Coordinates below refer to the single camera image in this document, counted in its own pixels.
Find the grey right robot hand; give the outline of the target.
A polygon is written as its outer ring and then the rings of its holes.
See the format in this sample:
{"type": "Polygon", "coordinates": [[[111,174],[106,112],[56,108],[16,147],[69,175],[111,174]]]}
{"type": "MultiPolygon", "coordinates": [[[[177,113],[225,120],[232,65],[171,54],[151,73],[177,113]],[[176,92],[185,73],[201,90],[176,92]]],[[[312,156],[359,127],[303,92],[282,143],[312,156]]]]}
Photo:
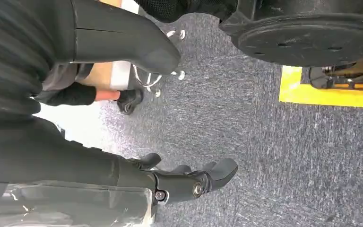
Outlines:
{"type": "Polygon", "coordinates": [[[165,202],[190,201],[227,185],[238,170],[225,158],[192,171],[155,171],[157,154],[129,160],[64,139],[35,116],[49,77],[61,64],[129,61],[169,74],[180,54],[149,19],[97,0],[0,0],[0,182],[42,180],[164,192],[165,202]]]}

